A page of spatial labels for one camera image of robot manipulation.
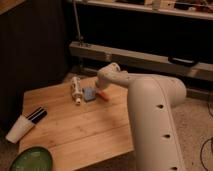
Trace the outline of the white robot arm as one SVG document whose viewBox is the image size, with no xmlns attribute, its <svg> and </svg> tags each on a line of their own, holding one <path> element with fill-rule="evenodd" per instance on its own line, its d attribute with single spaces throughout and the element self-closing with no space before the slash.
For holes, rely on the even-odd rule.
<svg viewBox="0 0 213 171">
<path fill-rule="evenodd" d="M 122 71 L 111 63 L 97 72 L 96 86 L 128 89 L 127 108 L 137 171 L 186 171 L 172 107 L 186 97 L 180 79 Z"/>
</svg>

